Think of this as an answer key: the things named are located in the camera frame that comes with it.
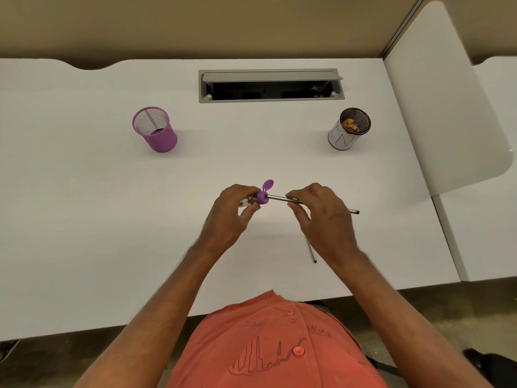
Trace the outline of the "person's right hand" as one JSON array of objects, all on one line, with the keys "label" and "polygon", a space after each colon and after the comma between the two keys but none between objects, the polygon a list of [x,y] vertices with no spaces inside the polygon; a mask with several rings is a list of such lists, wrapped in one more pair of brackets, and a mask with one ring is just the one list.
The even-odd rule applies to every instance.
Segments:
[{"label": "person's right hand", "polygon": [[315,182],[288,192],[287,198],[305,204],[302,207],[311,218],[310,236],[306,238],[332,269],[359,253],[352,214],[332,189]]}]

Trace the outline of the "black chair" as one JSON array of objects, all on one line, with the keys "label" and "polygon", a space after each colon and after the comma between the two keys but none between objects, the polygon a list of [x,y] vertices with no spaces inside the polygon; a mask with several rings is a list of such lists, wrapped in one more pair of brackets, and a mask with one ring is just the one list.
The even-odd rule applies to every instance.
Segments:
[{"label": "black chair", "polygon": [[463,350],[463,355],[494,388],[517,388],[516,361],[495,353],[483,354],[473,348]]}]

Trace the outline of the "white paper-wrapped mesh cup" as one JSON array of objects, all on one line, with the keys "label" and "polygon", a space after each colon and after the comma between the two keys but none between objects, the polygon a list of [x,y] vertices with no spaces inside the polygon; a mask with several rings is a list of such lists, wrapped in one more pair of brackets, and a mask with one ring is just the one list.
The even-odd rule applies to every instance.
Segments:
[{"label": "white paper-wrapped mesh cup", "polygon": [[[342,126],[342,121],[346,118],[352,118],[361,129],[360,134],[348,133]],[[341,112],[338,121],[328,133],[328,142],[337,150],[345,151],[350,149],[353,144],[371,128],[371,119],[369,115],[358,108],[348,108]]]}]

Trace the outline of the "person's right forearm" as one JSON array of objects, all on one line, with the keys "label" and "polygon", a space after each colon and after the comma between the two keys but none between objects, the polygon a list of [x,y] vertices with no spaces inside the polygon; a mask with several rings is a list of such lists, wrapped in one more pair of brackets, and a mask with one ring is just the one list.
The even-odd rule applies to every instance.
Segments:
[{"label": "person's right forearm", "polygon": [[492,388],[359,249],[317,248],[350,290],[410,388]]}]

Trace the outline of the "purple mesh pen cup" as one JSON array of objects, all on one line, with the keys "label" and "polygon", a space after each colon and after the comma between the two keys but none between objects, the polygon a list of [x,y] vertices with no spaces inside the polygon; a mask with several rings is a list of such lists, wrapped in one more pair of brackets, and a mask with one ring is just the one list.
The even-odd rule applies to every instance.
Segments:
[{"label": "purple mesh pen cup", "polygon": [[[158,130],[153,130],[153,125],[146,115],[146,110],[153,113]],[[175,148],[178,137],[171,127],[170,118],[165,110],[156,106],[148,106],[140,109],[132,119],[133,130],[158,153],[166,153]]]}]

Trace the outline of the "person's left hand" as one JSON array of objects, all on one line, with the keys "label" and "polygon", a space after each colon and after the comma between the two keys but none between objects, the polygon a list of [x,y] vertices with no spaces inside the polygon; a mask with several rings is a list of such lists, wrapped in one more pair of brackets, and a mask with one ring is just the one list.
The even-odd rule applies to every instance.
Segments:
[{"label": "person's left hand", "polygon": [[239,203],[247,196],[255,195],[260,191],[258,187],[240,184],[225,188],[210,209],[198,243],[210,254],[221,257],[247,228],[240,227],[238,224]]}]

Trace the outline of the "white desk divider panel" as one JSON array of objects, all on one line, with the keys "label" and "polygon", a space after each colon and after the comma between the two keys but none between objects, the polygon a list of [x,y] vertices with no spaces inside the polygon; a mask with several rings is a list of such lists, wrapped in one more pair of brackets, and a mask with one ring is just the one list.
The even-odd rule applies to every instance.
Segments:
[{"label": "white desk divider panel", "polygon": [[384,64],[430,196],[511,167],[507,136],[442,2],[420,11]]}]

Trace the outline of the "orange shirt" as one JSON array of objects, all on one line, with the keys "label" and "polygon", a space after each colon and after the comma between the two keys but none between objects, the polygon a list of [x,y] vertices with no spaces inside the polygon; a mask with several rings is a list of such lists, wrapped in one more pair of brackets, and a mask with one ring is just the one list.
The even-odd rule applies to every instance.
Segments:
[{"label": "orange shirt", "polygon": [[[294,311],[293,317],[286,313]],[[304,348],[297,358],[292,350]],[[388,388],[332,314],[273,290],[209,314],[166,388]]]}]

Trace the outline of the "person's left forearm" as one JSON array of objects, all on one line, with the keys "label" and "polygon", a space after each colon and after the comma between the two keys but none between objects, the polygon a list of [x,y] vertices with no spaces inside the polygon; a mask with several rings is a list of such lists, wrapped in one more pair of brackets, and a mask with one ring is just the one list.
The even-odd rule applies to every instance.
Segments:
[{"label": "person's left forearm", "polygon": [[203,281],[230,246],[197,240],[74,388],[157,388]]}]

